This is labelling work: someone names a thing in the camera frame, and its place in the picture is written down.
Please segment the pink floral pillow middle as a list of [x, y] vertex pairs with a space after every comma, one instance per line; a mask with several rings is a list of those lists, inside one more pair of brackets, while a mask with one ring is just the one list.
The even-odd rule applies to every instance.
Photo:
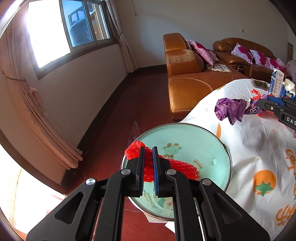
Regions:
[[250, 53], [252, 54], [256, 65], [269, 68], [269, 63], [263, 53], [256, 50], [250, 50]]

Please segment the tall white milk carton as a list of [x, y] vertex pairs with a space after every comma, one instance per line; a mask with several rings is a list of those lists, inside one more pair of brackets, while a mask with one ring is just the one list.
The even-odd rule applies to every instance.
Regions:
[[282, 71], [276, 68], [273, 68], [269, 90], [268, 90], [269, 95], [273, 95], [275, 97], [280, 96], [280, 90], [281, 90], [282, 83], [284, 81], [284, 77], [285, 77], [285, 74]]

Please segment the purple snack wrapper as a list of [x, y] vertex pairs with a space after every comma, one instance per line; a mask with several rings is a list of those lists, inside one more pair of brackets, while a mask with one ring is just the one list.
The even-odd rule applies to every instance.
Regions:
[[247, 114], [264, 114], [265, 110], [259, 107], [258, 100], [253, 99], [219, 99], [215, 105], [214, 112], [218, 120], [228, 119], [231, 125], [236, 121], [241, 122], [244, 115]]

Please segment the beige right curtain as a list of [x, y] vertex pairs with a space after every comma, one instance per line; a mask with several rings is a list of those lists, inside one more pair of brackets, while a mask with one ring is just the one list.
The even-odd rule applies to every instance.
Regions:
[[115, 0], [107, 0], [106, 5], [111, 16], [112, 23], [115, 27], [118, 42], [121, 48], [121, 54], [125, 64], [126, 72], [132, 73], [137, 69], [135, 59], [132, 54], [132, 50], [128, 44], [126, 36], [123, 32], [121, 19], [118, 12], [118, 7]]

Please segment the window with brown frame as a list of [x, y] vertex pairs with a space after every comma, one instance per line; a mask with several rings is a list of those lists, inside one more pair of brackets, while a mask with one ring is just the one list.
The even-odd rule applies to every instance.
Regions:
[[62, 65], [117, 43], [105, 1], [29, 1], [28, 51], [38, 79]]

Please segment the pink covered chair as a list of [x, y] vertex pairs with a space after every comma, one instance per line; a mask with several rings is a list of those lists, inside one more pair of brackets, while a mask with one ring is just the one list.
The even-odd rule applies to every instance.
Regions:
[[296, 83], [296, 60], [288, 61], [287, 74], [291, 77], [293, 83]]

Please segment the blue Look milk carton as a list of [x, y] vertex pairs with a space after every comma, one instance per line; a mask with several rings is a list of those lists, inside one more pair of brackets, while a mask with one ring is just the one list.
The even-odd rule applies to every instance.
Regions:
[[280, 98], [295, 98], [295, 84], [287, 78], [285, 78], [285, 80], [282, 82]]

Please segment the pink floral pillow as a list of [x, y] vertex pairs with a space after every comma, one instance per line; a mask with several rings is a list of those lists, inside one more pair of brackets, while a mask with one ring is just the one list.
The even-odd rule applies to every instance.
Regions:
[[269, 68], [269, 63], [263, 53], [256, 50], [250, 50], [250, 53], [252, 54], [256, 65]]
[[231, 54], [242, 58], [243, 60], [245, 60], [249, 64], [253, 64], [252, 63], [252, 61], [253, 61], [252, 54], [245, 47], [240, 45], [239, 43], [236, 43], [234, 49], [231, 51]]
[[273, 70], [274, 68], [282, 72], [285, 72], [287, 70], [287, 66], [279, 58], [274, 59], [267, 57], [266, 59], [271, 70]]

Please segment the checkered cloth on sofa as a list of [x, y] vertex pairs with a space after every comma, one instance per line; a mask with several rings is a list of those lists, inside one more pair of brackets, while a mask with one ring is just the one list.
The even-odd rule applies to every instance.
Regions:
[[207, 64], [206, 67], [208, 70], [214, 71], [214, 72], [226, 72], [226, 73], [232, 72], [230, 68], [225, 64], [213, 64], [212, 66]]

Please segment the pink pillow on chaise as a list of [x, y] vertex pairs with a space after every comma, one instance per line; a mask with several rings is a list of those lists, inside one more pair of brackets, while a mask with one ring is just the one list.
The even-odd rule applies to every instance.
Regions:
[[213, 66], [216, 62], [219, 62], [216, 54], [213, 51], [206, 49], [200, 43], [193, 40], [186, 40], [189, 48], [193, 50], [202, 60], [210, 66]]

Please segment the mint green trash bin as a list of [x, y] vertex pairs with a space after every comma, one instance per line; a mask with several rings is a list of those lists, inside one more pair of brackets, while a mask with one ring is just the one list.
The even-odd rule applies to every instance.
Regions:
[[221, 142], [221, 126], [213, 132], [188, 123], [169, 123], [157, 126], [140, 135], [125, 150], [122, 167], [138, 157], [145, 148], [144, 190], [140, 198], [131, 198], [132, 204], [145, 214], [160, 220], [172, 220], [171, 198], [159, 198], [154, 193], [152, 148], [158, 148], [159, 157], [169, 160], [171, 167], [189, 179], [209, 178], [221, 189], [227, 190], [232, 163], [226, 146]]

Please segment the dark seaweed snack packet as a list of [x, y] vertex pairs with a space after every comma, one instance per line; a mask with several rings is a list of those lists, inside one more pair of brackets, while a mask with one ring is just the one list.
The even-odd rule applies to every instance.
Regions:
[[266, 90], [266, 91], [269, 90], [269, 84], [267, 82], [265, 82], [265, 81], [251, 78], [251, 82], [252, 82], [252, 85], [255, 88], [260, 88], [260, 89], [263, 89], [263, 90]]

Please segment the pink floral pillow left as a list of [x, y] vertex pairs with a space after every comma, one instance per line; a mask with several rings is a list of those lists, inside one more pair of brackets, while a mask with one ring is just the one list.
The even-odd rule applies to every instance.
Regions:
[[252, 54], [245, 47], [240, 45], [239, 43], [236, 43], [234, 49], [231, 51], [231, 54], [242, 58], [243, 60], [245, 60], [249, 64], [253, 64], [252, 63], [252, 61], [253, 61]]

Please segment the white orange printed tablecloth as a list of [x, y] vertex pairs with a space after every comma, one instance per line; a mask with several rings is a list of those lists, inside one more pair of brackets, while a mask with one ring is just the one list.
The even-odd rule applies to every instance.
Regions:
[[272, 240], [295, 240], [295, 138], [271, 113], [247, 114], [231, 125], [218, 120], [219, 99], [250, 99], [262, 95], [250, 79], [234, 80], [204, 97], [184, 118], [210, 132], [221, 126], [220, 140], [232, 159], [227, 194], [247, 211]]

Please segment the red plastic bag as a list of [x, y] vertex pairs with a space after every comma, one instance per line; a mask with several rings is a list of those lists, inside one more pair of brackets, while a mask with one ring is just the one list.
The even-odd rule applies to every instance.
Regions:
[[266, 94], [261, 94], [258, 90], [253, 89], [251, 90], [251, 93], [253, 94], [253, 96], [251, 97], [251, 99], [253, 101], [257, 101], [259, 99], [263, 99], [263, 100], [267, 100], [267, 95]]

